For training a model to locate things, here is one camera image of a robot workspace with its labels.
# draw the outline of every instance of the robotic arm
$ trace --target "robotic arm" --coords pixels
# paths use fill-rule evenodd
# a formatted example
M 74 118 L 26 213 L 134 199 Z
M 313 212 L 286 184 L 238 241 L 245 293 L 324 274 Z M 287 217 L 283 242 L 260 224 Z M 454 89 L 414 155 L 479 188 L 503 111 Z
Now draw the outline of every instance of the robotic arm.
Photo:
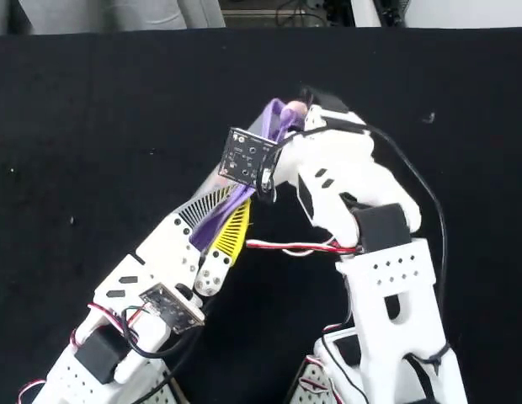
M 429 372 L 436 400 L 466 402 L 434 297 L 427 242 L 410 236 L 420 227 L 417 204 L 389 170 L 373 161 L 370 133 L 330 125 L 363 125 L 356 114 L 315 104 L 309 109 L 299 103 L 290 106 L 307 111 L 303 133 L 317 133 L 294 136 L 268 175 L 274 186 L 288 182 L 296 188 L 313 226 L 329 231 L 339 245 L 358 246 L 361 252 L 342 256 L 337 264 L 350 290 L 355 327 L 323 334 L 305 369 L 311 372 L 317 366 L 326 383 L 312 392 L 307 383 L 312 380 L 304 376 L 290 401 L 299 403 L 313 394 L 327 402 L 412 402 L 424 396 L 405 381 L 414 378 L 402 368 L 402 358 L 413 355 Z M 228 157 L 222 159 L 224 175 L 237 164 Z M 248 182 L 255 178 L 246 169 L 242 174 Z M 233 211 L 205 251 L 190 237 L 236 190 L 234 183 L 227 183 L 195 196 L 168 215 L 136 254 L 119 263 L 95 290 L 87 318 L 72 333 L 34 404 L 140 404 L 157 402 L 155 397 L 177 402 L 162 359 L 190 348 L 199 336 L 206 307 L 243 245 L 249 200 Z M 395 320 L 386 314 L 384 299 L 389 295 L 400 301 Z M 356 341 L 358 362 L 338 354 L 337 342 L 347 338 Z M 170 339 L 175 344 L 158 352 Z M 429 366 L 431 358 L 436 361 Z

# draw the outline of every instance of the black cable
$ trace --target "black cable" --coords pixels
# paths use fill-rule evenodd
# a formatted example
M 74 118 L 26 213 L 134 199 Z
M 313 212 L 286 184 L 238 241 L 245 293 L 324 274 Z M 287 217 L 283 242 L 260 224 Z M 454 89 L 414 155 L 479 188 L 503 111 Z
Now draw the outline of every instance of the black cable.
M 129 309 L 135 309 L 135 307 L 133 307 L 133 306 L 132 307 L 127 307 L 126 309 L 124 309 L 120 313 L 120 325 L 121 325 L 121 328 L 123 329 L 123 335 L 125 336 L 125 340 L 126 340 L 126 342 L 128 342 L 128 345 L 130 345 L 130 348 L 134 352 L 136 352 L 138 355 L 142 356 L 143 358 L 164 359 L 167 356 L 177 352 L 177 350 L 182 348 L 183 345 L 185 345 L 188 342 L 188 339 L 183 334 L 180 337 L 180 339 L 171 348 L 168 348 L 168 349 L 166 349 L 164 351 L 160 351 L 160 352 L 156 352 L 156 353 L 144 351 L 134 341 L 134 338 L 132 337 L 132 331 L 128 327 L 128 319 L 126 318 L 126 312 Z
M 289 144 L 296 136 L 311 136 L 318 132 L 322 132 L 325 130 L 334 129 L 331 125 L 322 126 L 320 128 L 316 128 L 314 130 L 307 130 L 302 132 L 296 132 L 287 138 L 285 138 L 283 141 L 278 143 L 275 147 L 271 149 L 267 157 L 259 164 L 258 167 L 258 173 L 256 177 L 255 182 L 255 189 L 258 194 L 258 197 L 265 201 L 272 203 L 274 202 L 274 196 L 275 196 L 275 186 L 274 186 L 274 179 L 272 176 L 272 173 L 269 177 L 269 183 L 264 186 L 262 182 L 263 173 L 264 170 L 267 167 L 267 164 L 272 165 L 275 162 L 275 155 L 277 152 L 280 152 L 287 144 Z M 356 133 L 364 133 L 365 130 L 374 133 L 378 136 L 380 136 L 388 145 L 396 152 L 396 154 L 400 157 L 400 159 L 405 163 L 409 171 L 413 173 L 414 177 L 420 182 L 422 187 L 426 190 L 429 197 L 434 203 L 435 210 L 437 211 L 437 216 L 439 217 L 439 225 L 440 225 L 440 235 L 442 240 L 442 256 L 440 260 L 440 270 L 439 270 L 439 280 L 438 280 L 438 289 L 437 289 L 437 301 L 439 304 L 439 312 L 441 315 L 441 318 L 444 317 L 444 310 L 445 310 L 445 289 L 446 289 L 446 261 L 448 259 L 448 234 L 446 230 L 446 219 L 445 219 L 445 213 L 443 211 L 443 207 L 440 204 L 439 199 L 435 195 L 434 191 L 429 187 L 428 183 L 426 182 L 425 178 L 422 177 L 422 174 L 420 174 L 417 170 L 417 168 L 411 163 L 411 161 L 407 158 L 405 153 L 400 149 L 400 147 L 397 145 L 397 143 L 383 130 L 374 127 L 373 125 L 362 125 L 362 124 L 356 124 L 353 122 L 345 122 L 344 127 L 338 128 L 339 130 L 346 130 L 348 132 L 356 132 Z
M 332 351 L 328 348 L 327 340 L 325 338 L 325 332 L 322 333 L 321 342 L 322 342 L 323 347 L 325 347 L 325 349 L 327 350 L 328 354 L 330 355 L 330 358 L 332 359 L 332 361 L 339 367 L 341 372 L 344 374 L 345 379 L 347 379 L 349 384 L 352 385 L 353 388 L 355 390 L 357 390 L 364 397 L 365 404 L 370 404 L 370 402 L 368 400 L 368 397 L 365 395 L 365 393 L 355 383 L 353 383 L 353 381 L 351 380 L 351 378 L 349 377 L 349 375 L 345 371 L 344 367 L 336 360 L 336 358 L 334 358 L 334 355 L 333 355 Z
M 205 318 L 209 315 L 210 311 L 212 310 L 212 306 L 214 305 L 215 299 L 209 299 L 201 308 L 201 310 L 205 313 Z M 128 327 L 128 320 L 126 319 L 126 312 L 128 310 L 135 310 L 135 309 L 142 309 L 143 307 L 138 306 L 130 306 L 126 307 L 121 313 L 120 313 L 120 326 L 123 330 L 123 335 L 125 337 L 126 342 L 128 342 L 128 345 L 130 345 L 130 348 L 136 352 L 138 355 L 142 356 L 143 358 L 148 359 L 165 359 L 166 357 L 174 354 L 177 352 L 180 348 L 183 347 L 188 342 L 188 334 L 191 333 L 195 328 L 189 329 L 188 331 L 184 332 L 183 335 L 180 337 L 180 339 L 171 347 L 164 351 L 159 352 L 147 352 L 141 349 L 136 341 L 134 341 L 134 338 L 132 337 L 132 330 Z
M 186 350 L 183 353 L 183 356 L 178 360 L 178 362 L 173 366 L 172 369 L 169 370 L 169 373 L 167 376 L 163 378 L 163 380 L 158 383 L 153 389 L 151 389 L 149 392 L 147 392 L 144 396 L 138 398 L 131 404 L 142 404 L 145 401 L 147 401 L 149 398 L 157 394 L 165 385 L 171 382 L 172 378 L 175 377 L 180 367 L 186 362 L 188 357 L 192 354 L 194 351 L 195 343 L 197 343 L 198 339 L 200 339 L 201 336 L 201 328 L 195 328 L 194 329 L 194 336 L 191 337 L 191 343 L 186 348 Z
M 422 174 L 418 172 L 416 167 L 411 163 L 411 161 L 405 156 L 405 153 L 403 153 L 402 149 L 399 148 L 397 143 L 383 130 L 379 128 L 375 128 L 372 125 L 364 125 L 366 130 L 369 130 L 372 133 L 377 134 L 380 136 L 386 143 L 388 143 L 389 146 L 396 152 L 396 154 L 399 156 L 399 158 L 402 159 L 402 161 L 405 163 L 407 168 L 411 171 L 411 173 L 414 174 L 414 177 L 420 182 L 422 187 L 426 190 L 429 197 L 433 201 L 435 205 L 435 210 L 437 211 L 437 216 L 439 217 L 439 225 L 440 225 L 440 236 L 442 240 L 442 255 L 440 259 L 440 271 L 439 271 L 439 282 L 437 286 L 437 301 L 439 304 L 439 312 L 441 318 L 444 317 L 445 312 L 445 289 L 446 289 L 446 272 L 447 272 L 447 266 L 446 261 L 448 259 L 448 234 L 446 230 L 446 219 L 445 219 L 445 213 L 443 211 L 442 204 L 440 203 L 439 199 L 435 195 L 435 192 L 429 187 L 428 183 L 426 182 L 425 178 L 422 177 Z
M 295 9 L 293 10 L 293 14 L 286 17 L 283 22 L 280 22 L 280 12 L 282 11 L 282 9 L 285 7 L 285 6 L 288 6 L 289 4 L 293 3 L 293 2 L 296 2 L 296 5 L 295 5 Z M 286 2 L 283 2 L 282 4 L 280 4 L 277 8 L 276 8 L 276 15 L 275 15 L 275 22 L 276 22 L 276 26 L 278 27 L 283 27 L 285 26 L 287 23 L 289 23 L 290 21 L 294 21 L 296 16 L 300 16 L 301 18 L 301 26 L 302 27 L 305 27 L 305 19 L 304 17 L 312 17 L 312 18 L 315 18 L 317 20 L 319 20 L 321 22 L 321 24 L 326 27 L 327 26 L 327 22 L 320 16 L 314 14 L 314 13 L 308 13 L 308 12 L 305 12 L 305 9 L 304 8 L 309 8 L 309 9 L 312 9 L 310 8 L 306 1 L 305 0 L 287 0 Z
M 201 307 L 201 310 L 205 313 L 205 318 L 208 317 L 210 312 L 214 309 L 214 302 L 215 302 L 215 298 L 213 297 L 213 298 L 209 299 L 206 303 L 204 303 L 203 307 Z M 191 332 L 191 333 L 188 333 L 181 337 L 180 341 L 186 341 L 186 342 L 190 341 L 189 346 L 183 352 L 183 356 L 178 360 L 178 362 L 175 364 L 175 366 L 173 366 L 169 370 L 169 373 L 166 376 L 164 376 L 163 380 L 160 383 L 158 383 L 154 388 L 152 388 L 150 391 L 148 391 L 144 396 L 138 398 L 131 404 L 144 403 L 149 398 L 151 398 L 152 396 L 157 394 L 165 385 L 171 383 L 171 380 L 173 379 L 173 377 L 175 377 L 175 375 L 179 371 L 180 367 L 184 364 L 184 362 L 186 362 L 188 357 L 192 354 L 195 344 L 200 339 L 202 330 L 203 330 L 203 328 L 196 327 L 196 328 L 189 330 L 189 332 Z
M 290 17 L 287 17 L 285 20 L 284 20 L 284 23 L 281 24 L 280 23 L 280 11 L 287 5 L 295 2 L 296 0 L 287 0 L 286 2 L 283 2 L 281 3 L 277 8 L 276 8 L 276 15 L 274 16 L 274 19 L 275 19 L 275 22 L 276 22 L 276 26 L 277 27 L 282 27 L 284 26 L 285 24 L 287 24 L 287 22 L 290 20 L 290 18 L 292 17 L 292 15 Z

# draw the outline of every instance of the black table surface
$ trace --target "black table surface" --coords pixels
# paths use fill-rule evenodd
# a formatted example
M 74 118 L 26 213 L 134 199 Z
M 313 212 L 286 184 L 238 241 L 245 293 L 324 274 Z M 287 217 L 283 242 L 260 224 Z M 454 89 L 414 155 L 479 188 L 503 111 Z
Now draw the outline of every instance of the black table surface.
M 434 188 L 450 235 L 446 332 L 470 402 L 522 403 L 522 29 L 0 38 L 0 403 L 45 377 L 94 288 L 197 189 L 228 128 L 302 83 L 391 133 Z M 376 145 L 421 205 L 437 262 L 430 200 Z M 317 236 L 291 188 L 273 207 L 254 200 L 251 222 L 255 238 Z M 332 262 L 242 254 L 178 377 L 194 403 L 282 401 L 344 316 Z

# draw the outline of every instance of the purple strap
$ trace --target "purple strap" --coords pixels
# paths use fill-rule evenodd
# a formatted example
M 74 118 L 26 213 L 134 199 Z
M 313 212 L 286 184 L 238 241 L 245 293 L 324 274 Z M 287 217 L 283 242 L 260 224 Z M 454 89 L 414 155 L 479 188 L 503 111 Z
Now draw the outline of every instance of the purple strap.
M 293 125 L 303 125 L 302 117 L 292 109 L 284 109 L 285 104 L 275 98 L 265 107 L 263 111 L 263 129 L 259 134 L 261 137 L 280 142 L 285 133 Z M 270 131 L 273 116 L 280 117 L 279 128 Z M 204 251 L 216 238 L 227 218 L 246 199 L 252 196 L 253 188 L 246 185 L 238 185 L 215 211 L 208 215 L 200 225 L 194 229 L 190 242 L 200 251 Z

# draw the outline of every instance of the yellow flexible part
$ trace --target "yellow flexible part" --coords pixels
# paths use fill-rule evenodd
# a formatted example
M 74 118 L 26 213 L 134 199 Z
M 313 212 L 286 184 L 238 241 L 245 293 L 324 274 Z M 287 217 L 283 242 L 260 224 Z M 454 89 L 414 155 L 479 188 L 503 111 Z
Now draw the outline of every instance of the yellow flexible part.
M 226 224 L 221 228 L 220 234 L 212 243 L 213 248 L 217 248 L 231 257 L 232 266 L 237 261 L 238 254 L 244 245 L 246 230 L 250 220 L 250 199 L 246 199 L 242 205 L 235 209 L 229 216 Z

